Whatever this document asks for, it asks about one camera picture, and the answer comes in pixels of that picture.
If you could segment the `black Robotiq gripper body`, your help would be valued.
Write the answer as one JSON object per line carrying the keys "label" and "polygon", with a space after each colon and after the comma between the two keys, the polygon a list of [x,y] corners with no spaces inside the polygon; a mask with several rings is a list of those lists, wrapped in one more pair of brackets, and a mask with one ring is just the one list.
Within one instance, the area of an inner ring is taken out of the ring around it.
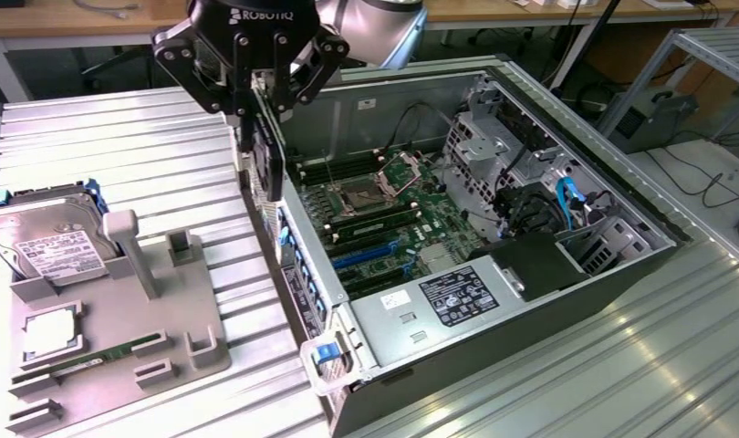
{"label": "black Robotiq gripper body", "polygon": [[314,1],[187,1],[187,18],[210,43],[227,43],[236,34],[251,39],[276,32],[306,41],[319,26]]}

